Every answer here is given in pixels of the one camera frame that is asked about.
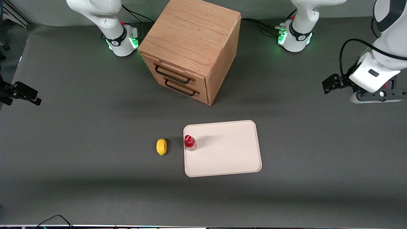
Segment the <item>wood grain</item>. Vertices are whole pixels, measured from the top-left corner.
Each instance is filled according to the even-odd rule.
[[[241,14],[201,0],[171,0],[138,48],[163,63],[203,77]]]
[[[138,48],[156,81],[212,105],[236,56],[241,14],[202,0],[170,0]],[[159,70],[182,81],[160,75]]]
[[[228,73],[233,60],[236,57],[237,43],[240,31],[240,21],[240,19],[236,21],[235,28],[230,34],[225,47],[222,49],[217,60],[215,61],[215,64],[211,69],[210,77],[206,78],[208,104],[210,105],[212,105],[216,95],[218,94],[223,80],[225,79],[225,76]]]
[[[206,93],[206,84],[205,84],[205,80],[203,78],[200,77],[192,77],[192,76],[181,76],[181,74],[177,73],[175,70],[164,67],[164,68],[159,68],[159,71],[162,71],[172,77],[175,77],[179,80],[185,81],[188,78],[190,78],[191,80],[189,81],[189,83],[187,84],[181,84],[178,83],[174,80],[169,79],[168,77],[165,77],[163,75],[160,75],[159,73],[157,73],[155,71],[155,67],[157,66],[157,64],[160,66],[160,61],[155,59],[155,58],[151,58],[147,55],[141,55],[141,57],[143,58],[144,62],[146,63],[147,67],[149,68],[150,72],[153,74],[155,80],[162,86],[169,88],[167,85],[165,85],[165,80],[168,79],[169,82],[168,84],[170,86],[173,86],[175,88],[178,88],[186,93],[193,93],[195,92],[195,95],[192,96],[191,98],[196,99],[200,102],[206,103],[208,104],[208,96]]]

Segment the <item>red bottle cap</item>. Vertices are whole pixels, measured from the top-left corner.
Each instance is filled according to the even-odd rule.
[[[186,135],[184,139],[184,144],[186,147],[192,147],[195,144],[195,139],[190,135]]]

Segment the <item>white cutting board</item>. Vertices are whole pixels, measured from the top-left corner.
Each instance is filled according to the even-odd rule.
[[[258,172],[261,169],[256,124],[251,120],[188,125],[197,149],[184,146],[185,174],[189,177]]]

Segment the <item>wire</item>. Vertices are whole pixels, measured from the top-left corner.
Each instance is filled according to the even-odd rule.
[[[131,13],[134,13],[134,14],[136,14],[136,15],[139,15],[139,16],[141,16],[141,17],[143,17],[143,18],[147,18],[148,20],[150,20],[152,23],[155,23],[151,18],[149,18],[149,17],[146,17],[146,16],[144,16],[144,15],[141,15],[141,14],[139,14],[139,13],[136,13],[136,12],[134,12],[134,11],[131,11],[131,10],[129,10],[128,8],[126,8],[124,5],[122,5],[122,7],[125,9],[125,10],[127,10],[129,13],[131,12]]]
[[[259,20],[253,19],[253,18],[243,18],[242,20],[255,22],[256,24],[260,24],[260,25],[262,25],[264,27],[267,27],[267,28],[272,28],[272,29],[274,28],[273,26],[267,25],[267,24],[265,24],[265,23],[263,23],[263,22],[261,22]]]
[[[372,18],[372,20],[370,21],[370,28],[372,29],[372,32],[373,32],[374,36],[375,36],[376,38],[379,38],[379,37],[377,36],[376,32],[374,31],[373,22],[374,22],[374,18]]]
[[[382,50],[380,50],[380,49],[374,47],[373,45],[367,43],[367,42],[364,41],[364,40],[357,39],[357,38],[351,38],[351,39],[345,41],[345,43],[342,45],[341,51],[340,51],[340,53],[339,53],[339,70],[341,71],[341,75],[342,75],[342,76],[344,75],[344,70],[342,69],[342,55],[343,55],[344,48],[345,48],[346,44],[349,43],[349,42],[351,42],[351,41],[360,42],[360,43],[366,45],[367,47],[369,47],[369,48],[375,50],[376,52],[378,52],[378,53],[380,53],[380,54],[383,54],[383,55],[385,55],[385,56],[388,56],[388,57],[391,57],[391,58],[394,58],[394,59],[407,60],[407,57],[400,57],[400,56],[396,56],[396,55],[387,53],[387,52],[385,52],[385,51],[382,51]]]
[[[253,18],[243,18],[242,20],[254,22],[254,23],[256,23],[256,24],[260,27],[260,29],[262,29],[264,32],[266,32],[266,33],[268,33],[268,34],[270,34],[270,35],[273,35],[273,36],[279,36],[279,34],[272,33],[272,32],[270,32],[270,31],[268,31],[268,30],[266,30],[266,29],[264,28],[264,27],[266,27],[266,28],[273,29],[273,28],[274,28],[273,26],[267,25],[267,24],[265,24],[265,23],[263,23],[263,22],[261,22],[261,21],[259,21],[259,20],[253,19]]]
[[[293,12],[291,12],[291,14],[288,15],[286,19],[289,19],[291,17],[291,15],[293,15],[296,11],[297,11],[297,9],[295,9]]]
[[[43,223],[45,223],[45,222],[47,222],[48,220],[50,220],[50,219],[52,219],[52,218],[54,218],[54,217],[57,217],[57,216],[61,217],[61,218],[68,224],[69,228],[72,229],[73,225],[72,225],[70,222],[68,222],[68,220],[66,220],[66,219],[65,219],[63,216],[61,216],[61,215],[55,215],[55,216],[53,216],[53,217],[51,217],[51,218],[49,218],[49,219],[46,219],[46,220],[42,221],[41,223],[39,223],[37,226],[35,226],[35,227],[33,227],[33,228],[38,228],[38,227],[41,226]]]
[[[134,14],[132,14],[131,12],[131,10],[129,10],[128,8],[126,8],[125,6],[123,6],[122,5],[122,7],[127,11],[127,12],[129,12],[129,14],[131,14],[133,17],[135,17],[141,24],[143,24],[143,22],[138,18],[138,17],[136,17]]]

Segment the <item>green led light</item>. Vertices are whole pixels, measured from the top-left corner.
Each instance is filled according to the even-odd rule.
[[[130,41],[131,45],[133,46],[133,48],[137,48],[137,47],[138,47],[138,39],[137,39],[137,38],[131,38],[131,37],[129,37],[129,41]]]
[[[110,47],[110,44],[109,44],[109,42],[107,41],[107,39],[106,39],[106,43],[107,43],[107,45],[109,46],[109,49],[112,50],[112,47]]]
[[[287,32],[286,31],[284,31],[281,35],[280,35],[280,37],[278,38],[278,43],[279,44],[284,44],[284,41],[285,41],[285,38],[287,37]]]
[[[308,38],[308,41],[306,42],[306,44],[309,44],[309,41],[311,40],[311,36],[312,36],[312,33],[309,35],[309,38]]]

